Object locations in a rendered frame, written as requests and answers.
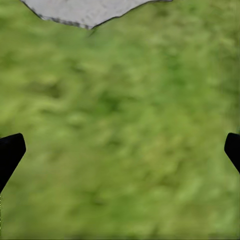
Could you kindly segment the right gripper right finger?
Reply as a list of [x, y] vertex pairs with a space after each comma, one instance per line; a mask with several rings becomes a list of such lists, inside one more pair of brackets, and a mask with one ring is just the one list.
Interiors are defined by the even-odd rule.
[[226, 138], [224, 151], [240, 172], [240, 135], [229, 133]]

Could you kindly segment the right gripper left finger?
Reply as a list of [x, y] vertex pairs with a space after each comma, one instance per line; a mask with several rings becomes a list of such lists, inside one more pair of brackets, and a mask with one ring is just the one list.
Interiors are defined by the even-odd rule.
[[0, 192], [26, 152], [22, 133], [0, 138]]

